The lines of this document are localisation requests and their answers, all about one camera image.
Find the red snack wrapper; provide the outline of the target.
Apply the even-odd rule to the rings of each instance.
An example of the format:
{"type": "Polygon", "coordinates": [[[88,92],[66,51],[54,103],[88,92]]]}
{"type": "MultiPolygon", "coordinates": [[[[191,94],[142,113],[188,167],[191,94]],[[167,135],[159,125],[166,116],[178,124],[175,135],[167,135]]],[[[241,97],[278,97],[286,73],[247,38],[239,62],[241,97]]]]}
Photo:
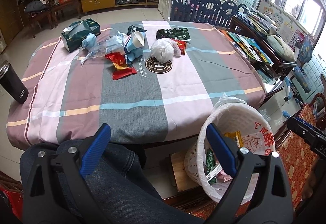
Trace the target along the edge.
{"type": "Polygon", "coordinates": [[[111,61],[114,66],[113,80],[119,80],[137,74],[135,68],[127,64],[125,56],[121,53],[109,53],[105,55],[105,58],[111,61]]]}

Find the clear plastic bag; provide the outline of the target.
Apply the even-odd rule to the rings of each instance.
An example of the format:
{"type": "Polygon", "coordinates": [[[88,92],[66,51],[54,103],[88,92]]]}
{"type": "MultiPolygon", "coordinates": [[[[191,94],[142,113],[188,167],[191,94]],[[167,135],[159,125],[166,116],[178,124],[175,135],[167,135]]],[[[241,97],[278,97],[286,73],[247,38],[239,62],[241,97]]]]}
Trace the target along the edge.
{"type": "Polygon", "coordinates": [[[118,52],[124,55],[124,42],[126,38],[127,35],[125,33],[118,32],[116,35],[110,36],[105,40],[97,40],[96,45],[87,51],[87,55],[84,58],[80,59],[81,65],[88,59],[105,57],[109,53],[118,52]]]}

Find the white paper cup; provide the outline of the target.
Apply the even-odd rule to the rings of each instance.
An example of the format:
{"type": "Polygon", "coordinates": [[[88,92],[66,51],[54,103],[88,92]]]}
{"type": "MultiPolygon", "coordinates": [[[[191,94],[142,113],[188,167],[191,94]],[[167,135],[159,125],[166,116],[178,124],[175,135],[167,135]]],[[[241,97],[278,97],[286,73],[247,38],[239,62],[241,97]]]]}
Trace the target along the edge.
{"type": "Polygon", "coordinates": [[[145,44],[145,33],[135,31],[127,36],[124,42],[124,52],[131,53],[134,49],[142,48],[145,44]]]}

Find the green wafer snack bag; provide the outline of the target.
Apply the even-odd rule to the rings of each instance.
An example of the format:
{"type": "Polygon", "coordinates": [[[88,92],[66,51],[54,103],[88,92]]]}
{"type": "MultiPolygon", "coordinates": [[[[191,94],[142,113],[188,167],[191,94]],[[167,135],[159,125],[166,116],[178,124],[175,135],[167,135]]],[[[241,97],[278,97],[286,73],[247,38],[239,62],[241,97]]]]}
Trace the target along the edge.
{"type": "Polygon", "coordinates": [[[214,158],[214,153],[211,149],[206,150],[206,175],[208,175],[214,167],[216,166],[216,161],[214,158]]]}

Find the yellow snack bag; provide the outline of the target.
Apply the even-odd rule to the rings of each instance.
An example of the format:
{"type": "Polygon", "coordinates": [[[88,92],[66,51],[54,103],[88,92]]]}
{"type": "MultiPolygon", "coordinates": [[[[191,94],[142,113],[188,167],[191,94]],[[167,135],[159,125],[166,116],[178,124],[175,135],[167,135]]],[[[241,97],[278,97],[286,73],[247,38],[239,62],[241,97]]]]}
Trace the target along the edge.
{"type": "Polygon", "coordinates": [[[230,138],[232,139],[239,148],[242,148],[244,146],[243,144],[243,139],[241,137],[241,132],[240,131],[236,131],[236,132],[226,132],[224,134],[224,136],[226,138],[230,138]]]}

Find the pink plastic bag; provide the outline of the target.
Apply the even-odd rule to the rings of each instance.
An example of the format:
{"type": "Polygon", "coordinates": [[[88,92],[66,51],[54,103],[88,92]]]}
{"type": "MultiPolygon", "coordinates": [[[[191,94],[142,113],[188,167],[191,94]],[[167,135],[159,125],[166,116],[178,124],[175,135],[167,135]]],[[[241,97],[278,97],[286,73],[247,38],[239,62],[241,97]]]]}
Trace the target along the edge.
{"type": "Polygon", "coordinates": [[[217,180],[225,183],[232,180],[232,177],[229,174],[226,174],[223,170],[217,174],[217,180]]]}

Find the white blue toothpaste box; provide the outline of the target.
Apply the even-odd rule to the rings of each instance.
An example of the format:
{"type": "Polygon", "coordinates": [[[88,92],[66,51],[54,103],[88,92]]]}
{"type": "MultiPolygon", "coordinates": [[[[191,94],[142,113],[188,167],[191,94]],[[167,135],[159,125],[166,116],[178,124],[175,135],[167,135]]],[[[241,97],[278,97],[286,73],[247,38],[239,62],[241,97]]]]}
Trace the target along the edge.
{"type": "Polygon", "coordinates": [[[210,181],[216,177],[223,170],[221,164],[216,165],[212,170],[206,175],[206,180],[210,181]]]}

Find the white trash basket with liner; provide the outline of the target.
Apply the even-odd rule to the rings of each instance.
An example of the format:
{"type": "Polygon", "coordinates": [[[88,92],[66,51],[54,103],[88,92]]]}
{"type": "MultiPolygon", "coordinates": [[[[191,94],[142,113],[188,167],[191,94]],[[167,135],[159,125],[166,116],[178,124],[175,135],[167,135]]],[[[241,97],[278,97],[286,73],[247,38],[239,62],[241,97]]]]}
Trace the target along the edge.
{"type": "Polygon", "coordinates": [[[239,150],[267,156],[275,149],[272,129],[259,111],[223,95],[187,151],[184,167],[209,198],[220,202],[239,170],[239,150]]]}

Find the person's leg in jeans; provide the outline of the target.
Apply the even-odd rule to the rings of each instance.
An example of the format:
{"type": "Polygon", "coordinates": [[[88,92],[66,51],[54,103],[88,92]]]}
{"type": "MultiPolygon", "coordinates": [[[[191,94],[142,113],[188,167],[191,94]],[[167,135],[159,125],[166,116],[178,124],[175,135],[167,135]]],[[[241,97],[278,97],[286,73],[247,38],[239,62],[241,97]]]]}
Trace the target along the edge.
{"type": "Polygon", "coordinates": [[[203,223],[165,204],[147,180],[133,151],[109,144],[91,175],[90,191],[112,223],[203,223]]]}

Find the blue child chair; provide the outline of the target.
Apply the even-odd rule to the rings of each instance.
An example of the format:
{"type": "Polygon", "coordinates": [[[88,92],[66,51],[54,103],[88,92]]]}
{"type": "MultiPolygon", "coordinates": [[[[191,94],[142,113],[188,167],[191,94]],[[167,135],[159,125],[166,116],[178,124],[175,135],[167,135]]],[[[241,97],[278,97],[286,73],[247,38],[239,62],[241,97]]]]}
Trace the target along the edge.
{"type": "MultiPolygon", "coordinates": [[[[301,85],[302,89],[305,93],[309,93],[311,91],[311,86],[308,81],[308,76],[304,72],[302,65],[306,62],[309,62],[312,58],[312,43],[310,42],[309,36],[305,35],[303,40],[297,38],[295,47],[298,49],[297,52],[297,65],[294,67],[294,77],[301,85]]],[[[295,98],[297,102],[298,94],[294,95],[291,92],[291,81],[288,77],[283,79],[283,88],[285,90],[286,96],[284,100],[288,102],[291,98],[295,98]]]]}

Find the plaid tablecloth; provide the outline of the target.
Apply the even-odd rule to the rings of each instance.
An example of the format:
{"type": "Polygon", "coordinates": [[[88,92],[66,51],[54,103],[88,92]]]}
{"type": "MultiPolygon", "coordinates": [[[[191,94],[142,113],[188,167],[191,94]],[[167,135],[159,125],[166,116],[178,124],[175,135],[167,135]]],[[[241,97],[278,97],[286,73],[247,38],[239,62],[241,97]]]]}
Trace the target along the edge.
{"type": "Polygon", "coordinates": [[[22,81],[29,91],[23,104],[13,102],[6,133],[9,142],[27,149],[93,135],[107,123],[111,140],[122,144],[174,141],[199,133],[223,95],[258,108],[266,90],[253,67],[219,30],[207,23],[140,21],[144,53],[136,74],[113,79],[105,58],[69,53],[61,37],[41,44],[32,54],[22,81]],[[150,47],[156,32],[188,29],[186,53],[167,65],[156,62],[150,47]]]}

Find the grey green cushion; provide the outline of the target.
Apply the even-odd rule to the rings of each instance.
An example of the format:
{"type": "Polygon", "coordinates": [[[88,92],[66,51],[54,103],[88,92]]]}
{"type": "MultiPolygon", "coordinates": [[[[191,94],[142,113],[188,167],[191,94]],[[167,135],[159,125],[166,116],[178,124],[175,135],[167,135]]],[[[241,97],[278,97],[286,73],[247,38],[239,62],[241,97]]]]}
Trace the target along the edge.
{"type": "Polygon", "coordinates": [[[272,34],[266,37],[268,44],[273,51],[283,60],[288,62],[294,62],[294,52],[280,37],[272,34]]]}

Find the light blue crumpled tissue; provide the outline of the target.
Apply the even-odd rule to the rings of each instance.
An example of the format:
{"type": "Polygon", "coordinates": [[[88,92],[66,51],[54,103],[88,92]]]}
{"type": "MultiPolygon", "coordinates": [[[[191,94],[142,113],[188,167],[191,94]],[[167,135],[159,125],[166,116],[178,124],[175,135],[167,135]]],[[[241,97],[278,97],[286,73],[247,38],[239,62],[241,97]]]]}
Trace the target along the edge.
{"type": "Polygon", "coordinates": [[[91,48],[93,48],[96,45],[97,37],[93,33],[87,34],[86,38],[81,43],[81,48],[86,49],[89,51],[91,48]]]}

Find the colourful picture book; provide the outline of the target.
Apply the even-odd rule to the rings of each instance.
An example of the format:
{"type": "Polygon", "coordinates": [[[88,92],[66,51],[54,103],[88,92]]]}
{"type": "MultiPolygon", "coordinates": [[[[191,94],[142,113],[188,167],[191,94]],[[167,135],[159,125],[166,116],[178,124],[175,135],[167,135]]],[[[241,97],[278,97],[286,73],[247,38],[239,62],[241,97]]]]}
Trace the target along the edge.
{"type": "MultiPolygon", "coordinates": [[[[238,44],[238,42],[237,42],[237,37],[236,37],[236,33],[233,33],[233,32],[230,32],[230,31],[227,31],[227,34],[228,34],[228,36],[232,39],[232,40],[234,40],[236,43],[237,43],[237,45],[239,45],[238,44]]],[[[262,59],[262,63],[264,63],[265,65],[268,65],[268,66],[272,66],[273,65],[273,62],[272,62],[272,60],[262,51],[262,49],[257,45],[257,43],[253,40],[253,39],[251,39],[251,38],[249,38],[249,37],[245,37],[245,36],[243,36],[244,37],[244,39],[246,39],[247,40],[247,42],[254,48],[254,50],[256,51],[256,53],[258,53],[258,55],[259,55],[259,57],[262,59]]]]}

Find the black travel mug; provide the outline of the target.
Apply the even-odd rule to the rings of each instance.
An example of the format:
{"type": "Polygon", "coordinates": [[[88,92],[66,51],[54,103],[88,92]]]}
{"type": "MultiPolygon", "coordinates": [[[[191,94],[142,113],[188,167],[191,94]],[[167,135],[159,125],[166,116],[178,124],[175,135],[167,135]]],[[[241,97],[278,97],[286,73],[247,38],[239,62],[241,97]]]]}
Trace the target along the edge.
{"type": "Polygon", "coordinates": [[[8,61],[1,64],[1,86],[19,103],[23,104],[29,91],[8,61]]]}

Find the dark wooden side table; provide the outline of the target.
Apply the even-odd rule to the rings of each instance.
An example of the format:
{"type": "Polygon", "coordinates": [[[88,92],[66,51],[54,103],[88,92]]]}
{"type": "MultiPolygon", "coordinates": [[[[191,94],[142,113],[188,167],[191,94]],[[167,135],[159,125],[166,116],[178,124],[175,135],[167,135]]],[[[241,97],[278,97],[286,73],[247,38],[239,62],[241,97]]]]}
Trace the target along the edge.
{"type": "Polygon", "coordinates": [[[217,29],[235,45],[241,55],[258,72],[267,92],[264,102],[281,91],[284,87],[282,81],[296,66],[295,62],[282,60],[262,35],[237,17],[231,19],[229,27],[217,29]]]}

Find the green tissue box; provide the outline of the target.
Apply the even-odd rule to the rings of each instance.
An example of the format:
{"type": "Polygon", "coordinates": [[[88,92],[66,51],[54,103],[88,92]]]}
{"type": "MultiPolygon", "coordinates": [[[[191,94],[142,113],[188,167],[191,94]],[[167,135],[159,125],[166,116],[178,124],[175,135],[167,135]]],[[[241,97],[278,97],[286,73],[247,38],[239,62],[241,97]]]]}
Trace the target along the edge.
{"type": "Polygon", "coordinates": [[[100,25],[93,19],[81,20],[70,24],[63,29],[61,39],[67,51],[72,53],[80,48],[82,41],[89,34],[94,34],[95,37],[101,34],[100,25]]]}

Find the red cigarette box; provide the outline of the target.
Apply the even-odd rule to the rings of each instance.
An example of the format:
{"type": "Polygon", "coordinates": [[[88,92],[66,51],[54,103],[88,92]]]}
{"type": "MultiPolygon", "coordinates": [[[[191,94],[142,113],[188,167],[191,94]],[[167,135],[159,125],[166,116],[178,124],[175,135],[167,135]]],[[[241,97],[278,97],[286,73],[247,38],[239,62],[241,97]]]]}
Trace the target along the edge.
{"type": "Polygon", "coordinates": [[[174,56],[180,57],[186,53],[186,42],[182,40],[172,39],[172,47],[174,48],[174,56]]]}

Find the white remote control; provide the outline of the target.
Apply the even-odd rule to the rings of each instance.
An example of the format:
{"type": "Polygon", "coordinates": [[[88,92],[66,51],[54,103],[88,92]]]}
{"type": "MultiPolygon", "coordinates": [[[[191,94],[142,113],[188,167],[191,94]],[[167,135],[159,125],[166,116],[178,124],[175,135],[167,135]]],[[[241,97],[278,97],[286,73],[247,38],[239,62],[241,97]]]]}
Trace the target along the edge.
{"type": "Polygon", "coordinates": [[[236,34],[237,42],[240,47],[247,53],[247,55],[255,59],[255,61],[262,62],[262,59],[259,57],[258,53],[254,50],[254,48],[244,39],[243,36],[236,34]]]}

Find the white crumpled plastic bag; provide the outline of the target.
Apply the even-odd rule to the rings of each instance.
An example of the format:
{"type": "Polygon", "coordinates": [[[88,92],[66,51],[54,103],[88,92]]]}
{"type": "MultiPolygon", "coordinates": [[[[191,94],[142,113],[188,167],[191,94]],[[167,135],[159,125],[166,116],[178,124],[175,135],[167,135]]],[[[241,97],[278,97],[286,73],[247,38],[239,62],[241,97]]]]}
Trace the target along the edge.
{"type": "Polygon", "coordinates": [[[158,62],[165,63],[174,57],[180,57],[181,51],[177,42],[170,38],[157,39],[150,48],[151,56],[158,62]]]}

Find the small dark green wrapper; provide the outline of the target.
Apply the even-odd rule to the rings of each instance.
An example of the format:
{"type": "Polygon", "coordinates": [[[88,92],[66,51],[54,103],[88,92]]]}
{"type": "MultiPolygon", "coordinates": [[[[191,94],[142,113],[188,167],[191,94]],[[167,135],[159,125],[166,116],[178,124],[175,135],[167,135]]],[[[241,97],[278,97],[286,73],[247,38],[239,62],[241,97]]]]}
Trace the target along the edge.
{"type": "Polygon", "coordinates": [[[129,36],[129,35],[131,35],[134,32],[141,32],[141,33],[144,34],[146,32],[146,30],[143,29],[143,28],[141,28],[141,27],[136,27],[134,25],[129,26],[128,27],[128,31],[127,31],[127,35],[129,36]]]}

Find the dark green foil wrapper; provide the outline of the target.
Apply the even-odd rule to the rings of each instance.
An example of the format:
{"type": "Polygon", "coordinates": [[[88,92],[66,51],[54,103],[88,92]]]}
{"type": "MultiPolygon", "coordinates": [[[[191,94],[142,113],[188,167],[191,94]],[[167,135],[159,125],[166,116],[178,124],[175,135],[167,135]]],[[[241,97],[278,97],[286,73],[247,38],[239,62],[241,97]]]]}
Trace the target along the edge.
{"type": "Polygon", "coordinates": [[[170,38],[173,40],[180,40],[188,42],[191,40],[188,29],[183,27],[175,27],[172,29],[158,30],[156,32],[156,39],[170,38]]]}

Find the stack of books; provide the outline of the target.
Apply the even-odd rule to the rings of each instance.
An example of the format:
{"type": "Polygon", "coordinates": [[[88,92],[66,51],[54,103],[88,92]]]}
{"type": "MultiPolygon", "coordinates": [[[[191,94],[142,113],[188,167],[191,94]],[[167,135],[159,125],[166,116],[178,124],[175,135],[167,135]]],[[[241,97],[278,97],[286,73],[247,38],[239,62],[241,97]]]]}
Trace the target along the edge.
{"type": "Polygon", "coordinates": [[[268,17],[260,16],[256,11],[252,12],[245,5],[239,6],[236,17],[246,25],[256,30],[256,32],[262,33],[266,36],[270,35],[272,30],[276,29],[272,24],[272,21],[267,20],[268,17]]]}

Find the wooden chair with bag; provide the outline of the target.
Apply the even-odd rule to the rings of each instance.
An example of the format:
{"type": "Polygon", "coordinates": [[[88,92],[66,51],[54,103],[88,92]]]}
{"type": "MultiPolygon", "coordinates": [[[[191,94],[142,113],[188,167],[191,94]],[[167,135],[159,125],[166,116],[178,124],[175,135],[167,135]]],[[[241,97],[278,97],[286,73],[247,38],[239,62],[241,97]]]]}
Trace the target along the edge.
{"type": "Polygon", "coordinates": [[[56,0],[25,0],[19,7],[20,18],[24,27],[30,28],[32,38],[36,37],[37,27],[42,28],[40,22],[47,19],[50,29],[54,28],[52,8],[56,0]]]}

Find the blue baby playpen fence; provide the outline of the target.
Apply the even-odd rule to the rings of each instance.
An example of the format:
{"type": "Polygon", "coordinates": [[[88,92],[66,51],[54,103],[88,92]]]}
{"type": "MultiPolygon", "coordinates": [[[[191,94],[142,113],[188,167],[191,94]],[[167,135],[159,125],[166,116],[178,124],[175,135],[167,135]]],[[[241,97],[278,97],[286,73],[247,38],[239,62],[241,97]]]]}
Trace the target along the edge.
{"type": "Polygon", "coordinates": [[[158,11],[167,21],[209,23],[228,28],[232,18],[250,9],[235,0],[159,0],[158,11]]]}

